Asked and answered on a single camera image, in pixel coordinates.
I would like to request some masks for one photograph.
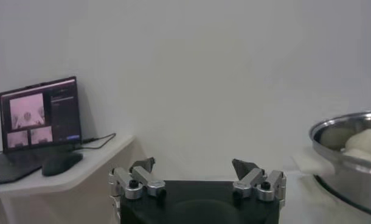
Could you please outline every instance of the laptop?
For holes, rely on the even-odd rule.
[[[76,77],[0,93],[0,184],[41,168],[60,149],[81,143]]]

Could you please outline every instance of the computer mouse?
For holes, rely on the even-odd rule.
[[[68,152],[59,153],[44,160],[42,165],[42,175],[49,177],[69,170],[77,164],[83,155],[81,153]]]

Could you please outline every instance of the black cable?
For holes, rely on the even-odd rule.
[[[117,135],[117,133],[112,133],[110,135],[106,135],[104,137],[100,137],[100,138],[91,138],[91,139],[87,139],[87,140],[90,140],[89,142],[92,142],[92,141],[97,141],[97,140],[101,140],[101,139],[105,139],[105,138],[108,138],[102,145],[98,146],[98,147],[84,147],[84,146],[81,146],[81,147],[78,147],[76,148],[76,150],[80,150],[80,149],[101,149],[103,146],[105,146],[108,142],[110,142],[110,140],[112,140],[115,136]]]

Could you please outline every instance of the stainless steel pot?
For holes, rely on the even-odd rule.
[[[318,179],[337,196],[371,214],[371,162],[341,153],[346,141],[371,128],[371,111],[322,121],[310,129],[313,148],[335,167],[334,175]]]

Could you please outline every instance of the pot rim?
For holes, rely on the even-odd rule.
[[[343,166],[349,167],[351,169],[355,169],[358,172],[371,174],[371,162],[370,161],[344,155],[340,152],[337,152],[335,150],[332,150],[332,149],[329,149],[323,146],[322,144],[320,144],[314,139],[316,133],[325,127],[329,127],[331,125],[344,122],[344,121],[347,121],[353,118],[356,119],[356,118],[370,118],[370,117],[371,117],[371,111],[365,111],[365,112],[359,112],[359,113],[346,114],[343,116],[337,116],[331,119],[326,119],[321,122],[318,122],[317,124],[313,125],[309,130],[309,136],[313,142],[313,148],[318,154],[320,154],[325,159],[333,163],[339,163]]]

